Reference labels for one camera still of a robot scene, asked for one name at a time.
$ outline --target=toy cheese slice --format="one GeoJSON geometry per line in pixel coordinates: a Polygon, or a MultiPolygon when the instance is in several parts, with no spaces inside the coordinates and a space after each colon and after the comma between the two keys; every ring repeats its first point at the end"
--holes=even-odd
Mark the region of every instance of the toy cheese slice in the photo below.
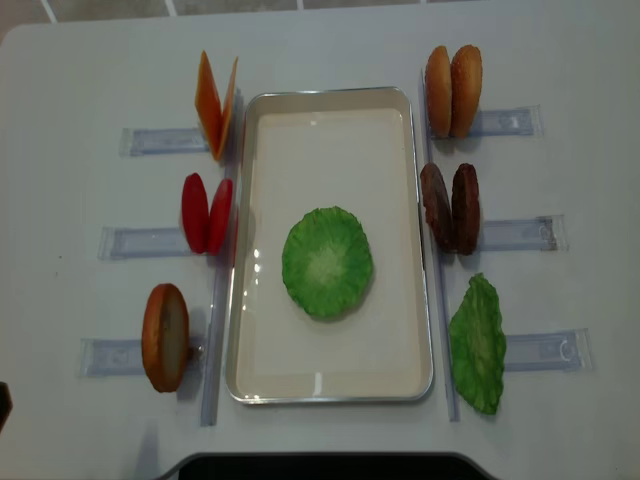
{"type": "Polygon", "coordinates": [[[200,123],[204,129],[209,149],[216,161],[220,161],[224,146],[229,134],[231,115],[233,113],[233,98],[236,86],[236,67],[238,57],[233,62],[231,78],[224,99],[224,106],[220,105],[220,97],[213,72],[209,64],[209,58],[203,51],[200,55],[200,67],[198,68],[198,86],[196,88],[195,105],[200,117],[200,123]]]}

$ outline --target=toy lettuce leaf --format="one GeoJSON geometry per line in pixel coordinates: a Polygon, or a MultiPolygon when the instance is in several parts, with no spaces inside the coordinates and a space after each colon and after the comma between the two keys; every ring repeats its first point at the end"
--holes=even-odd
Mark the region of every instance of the toy lettuce leaf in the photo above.
{"type": "Polygon", "coordinates": [[[449,325],[453,380],[469,405],[489,415],[495,415],[504,388],[507,341],[501,325],[496,289],[481,273],[474,275],[449,325]]]}

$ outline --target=toy hamburger bun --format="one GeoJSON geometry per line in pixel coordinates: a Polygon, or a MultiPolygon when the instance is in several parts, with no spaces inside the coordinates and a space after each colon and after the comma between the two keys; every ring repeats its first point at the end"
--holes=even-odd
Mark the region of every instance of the toy hamburger bun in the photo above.
{"type": "Polygon", "coordinates": [[[451,61],[452,115],[449,133],[466,137],[478,110],[482,91],[482,57],[473,45],[465,45],[451,61]]]}
{"type": "Polygon", "coordinates": [[[149,295],[142,325],[142,365],[158,392],[175,392],[187,366],[189,314],[182,293],[171,283],[149,295]]]}
{"type": "Polygon", "coordinates": [[[447,137],[451,128],[451,66],[447,48],[436,47],[425,72],[429,125],[439,137],[447,137]]]}

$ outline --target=white table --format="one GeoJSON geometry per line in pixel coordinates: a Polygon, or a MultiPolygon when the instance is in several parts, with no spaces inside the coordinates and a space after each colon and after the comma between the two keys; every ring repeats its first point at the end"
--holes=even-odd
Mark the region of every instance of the white table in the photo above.
{"type": "MultiPolygon", "coordinates": [[[[10,33],[0,49],[0,380],[15,406],[0,478],[150,478],[198,453],[345,450],[458,452],[500,478],[638,478],[639,14],[632,1],[494,0],[10,33]],[[81,337],[139,335],[156,283],[182,289],[202,331],[209,318],[203,259],[96,258],[102,226],[175,225],[187,174],[200,172],[210,195],[217,185],[221,171],[204,154],[117,152],[123,127],[196,124],[201,49],[221,85],[239,55],[247,100],[395,85],[417,111],[432,48],[453,55],[466,43],[483,53],[481,106],[539,103],[545,127],[540,195],[515,175],[531,165],[508,169],[513,178],[480,171],[485,215],[564,213],[571,243],[490,266],[505,331],[588,327],[593,372],[505,375],[494,420],[462,403],[460,423],[449,423],[430,268],[435,381],[418,403],[248,408],[223,389],[218,425],[200,428],[201,391],[177,399],[144,377],[75,376],[81,337]]],[[[419,137],[417,150],[422,163],[419,137]]]]}

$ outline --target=red tomato slice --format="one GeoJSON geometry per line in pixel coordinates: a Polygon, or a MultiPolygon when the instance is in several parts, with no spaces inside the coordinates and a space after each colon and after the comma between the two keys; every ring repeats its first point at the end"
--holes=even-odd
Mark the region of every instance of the red tomato slice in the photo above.
{"type": "Polygon", "coordinates": [[[211,215],[209,215],[209,240],[207,242],[207,252],[217,255],[224,243],[224,237],[229,225],[231,214],[231,201],[233,199],[233,182],[225,178],[220,182],[218,190],[213,197],[211,204],[211,215]]]}
{"type": "Polygon", "coordinates": [[[209,202],[197,173],[189,175],[182,188],[182,226],[191,251],[204,253],[209,235],[209,202]]]}

